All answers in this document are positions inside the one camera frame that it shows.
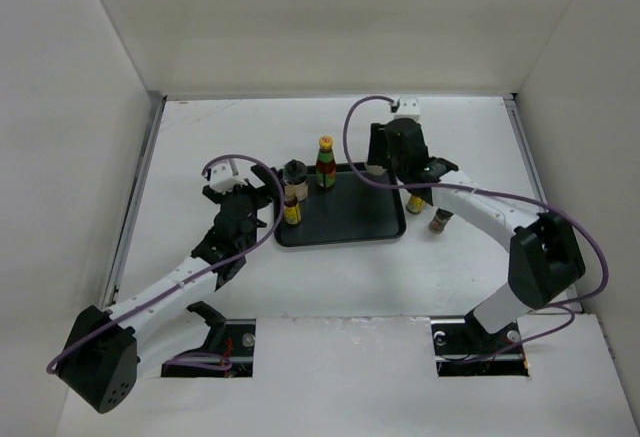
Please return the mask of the clear salt jar black lid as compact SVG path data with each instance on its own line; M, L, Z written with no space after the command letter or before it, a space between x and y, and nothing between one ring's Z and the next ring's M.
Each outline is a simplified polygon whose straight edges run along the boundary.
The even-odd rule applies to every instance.
M287 186L292 186L296 198L304 201L308 197L308 169L307 166L296 159L287 162L283 167L283 180Z

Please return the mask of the small yellow label bottle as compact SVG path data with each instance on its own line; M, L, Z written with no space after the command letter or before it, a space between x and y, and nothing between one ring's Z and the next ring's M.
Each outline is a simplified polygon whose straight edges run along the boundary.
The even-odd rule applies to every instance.
M301 223L300 205L295 195L285 197L283 209L283 219L287 225L297 226Z

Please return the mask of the red sauce bottle yellow cap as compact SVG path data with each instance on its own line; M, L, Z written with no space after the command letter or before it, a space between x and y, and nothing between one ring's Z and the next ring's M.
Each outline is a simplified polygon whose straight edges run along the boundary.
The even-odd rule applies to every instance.
M319 150L316 159L316 182L323 189L331 189L336 182L336 162L333 153L333 139L330 136L319 138Z

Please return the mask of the dark sauce bottle beige cap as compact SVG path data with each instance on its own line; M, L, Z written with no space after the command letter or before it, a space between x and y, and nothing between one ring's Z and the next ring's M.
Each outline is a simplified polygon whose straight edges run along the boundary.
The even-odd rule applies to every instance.
M422 198L411 194L405 208L409 213L417 215L424 210L425 206L426 202Z

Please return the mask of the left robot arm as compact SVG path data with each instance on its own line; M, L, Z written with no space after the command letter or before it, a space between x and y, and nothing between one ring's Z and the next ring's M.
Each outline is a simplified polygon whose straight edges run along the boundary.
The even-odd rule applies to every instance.
M265 242L258 234L265 227L258 213L269 204L283 215L283 187L274 168L253 160L252 173L262 184L253 186L238 178L235 156L207 164L204 195L218 205L212 227L176 269L159 281L104 310L91 305L71 327L61 353L47 366L85 403L99 414L112 411L128 396L141 366L150 362L143 343L184 311L205 321L190 332L190 343L206 356L224 344L224 330L213 323L218 312L204 299L239 272L247 255Z

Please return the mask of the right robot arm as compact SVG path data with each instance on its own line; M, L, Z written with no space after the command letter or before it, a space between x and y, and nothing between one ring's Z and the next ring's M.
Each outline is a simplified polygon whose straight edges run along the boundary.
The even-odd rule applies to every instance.
M463 337L471 350L489 351L506 326L545 307L585 274L567 219L479 188L456 164L429 154L415 120L372 124L367 163L391 171L411 195L462 218L508 252L506 283L465 316Z

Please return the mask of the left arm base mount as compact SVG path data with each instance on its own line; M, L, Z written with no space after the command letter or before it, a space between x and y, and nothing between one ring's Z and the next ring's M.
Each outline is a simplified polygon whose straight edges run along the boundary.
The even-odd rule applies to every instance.
M208 327L207 334L164 363L163 378L250 378L253 376L257 322L255 319L227 319L209 304L200 301L187 311L198 315Z

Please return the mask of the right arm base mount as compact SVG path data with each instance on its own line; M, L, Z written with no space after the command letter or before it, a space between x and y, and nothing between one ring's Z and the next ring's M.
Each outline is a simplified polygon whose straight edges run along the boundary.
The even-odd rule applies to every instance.
M529 376L516 322L490 334L466 316L446 316L430 329L439 377Z

